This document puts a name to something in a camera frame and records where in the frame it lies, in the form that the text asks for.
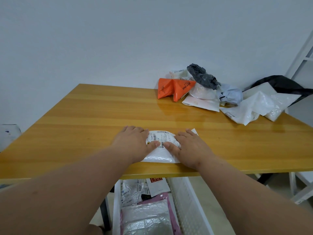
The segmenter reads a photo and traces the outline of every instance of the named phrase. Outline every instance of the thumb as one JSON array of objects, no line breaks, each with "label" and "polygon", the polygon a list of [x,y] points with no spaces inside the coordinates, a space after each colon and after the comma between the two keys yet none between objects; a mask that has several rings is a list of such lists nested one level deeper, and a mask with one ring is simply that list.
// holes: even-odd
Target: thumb
[{"label": "thumb", "polygon": [[158,146],[160,146],[160,142],[159,141],[152,141],[151,143],[149,143],[147,145],[147,153],[151,153],[154,149],[156,149]]},{"label": "thumb", "polygon": [[174,156],[178,157],[180,148],[176,145],[172,144],[171,142],[164,142],[163,146]]}]

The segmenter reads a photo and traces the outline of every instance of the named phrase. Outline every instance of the hand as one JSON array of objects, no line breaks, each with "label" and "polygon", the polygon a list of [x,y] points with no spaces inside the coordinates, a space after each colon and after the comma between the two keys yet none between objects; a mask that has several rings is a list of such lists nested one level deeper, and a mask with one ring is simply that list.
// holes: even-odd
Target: hand
[{"label": "hand", "polygon": [[190,129],[178,132],[174,137],[180,143],[180,148],[171,142],[165,142],[163,145],[185,166],[199,170],[203,162],[215,156],[209,146]]},{"label": "hand", "polygon": [[112,147],[119,152],[123,159],[129,160],[130,164],[140,162],[161,144],[159,141],[153,141],[147,145],[148,135],[148,129],[125,126],[115,136]]}]

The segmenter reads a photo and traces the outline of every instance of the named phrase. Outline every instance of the pink package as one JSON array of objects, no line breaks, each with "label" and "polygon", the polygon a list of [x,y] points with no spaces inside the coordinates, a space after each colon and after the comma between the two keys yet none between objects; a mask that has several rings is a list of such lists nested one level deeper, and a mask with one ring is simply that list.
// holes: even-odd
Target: pink package
[{"label": "pink package", "polygon": [[156,201],[160,201],[160,200],[164,200],[164,199],[167,199],[168,211],[170,213],[170,219],[171,219],[171,224],[172,224],[172,228],[173,228],[173,233],[174,233],[174,235],[182,235],[182,232],[180,231],[180,227],[176,222],[175,215],[174,215],[174,212],[172,210],[167,192],[158,194],[157,196],[154,196],[153,198],[151,198],[149,200],[139,202],[137,205],[143,205],[143,204],[152,203],[152,202],[156,202]]}]

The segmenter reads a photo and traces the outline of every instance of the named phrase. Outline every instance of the drawer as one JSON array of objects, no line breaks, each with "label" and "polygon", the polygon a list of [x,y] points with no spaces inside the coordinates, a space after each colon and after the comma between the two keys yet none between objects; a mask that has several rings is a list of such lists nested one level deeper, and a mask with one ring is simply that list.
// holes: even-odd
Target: drawer
[{"label": "drawer", "polygon": [[[212,228],[203,212],[188,177],[167,178],[173,195],[178,222],[183,234],[213,235]],[[114,187],[113,235],[120,235],[121,184],[119,180]]]}]

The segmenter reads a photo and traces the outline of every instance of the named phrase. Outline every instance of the table top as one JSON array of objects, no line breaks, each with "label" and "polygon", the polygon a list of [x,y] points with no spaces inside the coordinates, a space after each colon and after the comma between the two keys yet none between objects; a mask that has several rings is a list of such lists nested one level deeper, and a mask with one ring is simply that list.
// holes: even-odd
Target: table top
[{"label": "table top", "polygon": [[[172,133],[195,128],[213,152],[244,173],[313,170],[313,128],[283,113],[247,126],[222,112],[157,99],[157,90],[79,84],[0,153],[0,179],[30,178],[110,145],[125,125]],[[135,163],[123,179],[196,176],[182,164]]]}]

